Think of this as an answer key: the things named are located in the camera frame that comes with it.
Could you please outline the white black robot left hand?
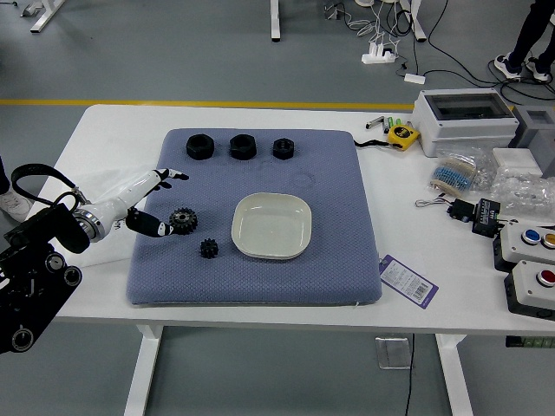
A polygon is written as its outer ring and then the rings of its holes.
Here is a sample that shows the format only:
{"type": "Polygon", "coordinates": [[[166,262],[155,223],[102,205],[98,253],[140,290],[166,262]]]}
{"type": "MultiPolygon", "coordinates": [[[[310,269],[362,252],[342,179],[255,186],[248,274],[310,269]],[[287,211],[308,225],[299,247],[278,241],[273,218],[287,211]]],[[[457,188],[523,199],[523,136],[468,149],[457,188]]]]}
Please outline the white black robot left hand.
{"type": "Polygon", "coordinates": [[[132,178],[116,193],[108,195],[99,202],[83,205],[80,213],[75,211],[75,217],[80,218],[82,226],[88,227],[91,241],[97,242],[105,238],[118,220],[137,223],[133,231],[149,237],[164,237],[173,232],[173,227],[159,221],[150,214],[137,211],[135,206],[156,188],[166,187],[166,179],[188,180],[183,172],[174,169],[153,169],[132,178]]]}

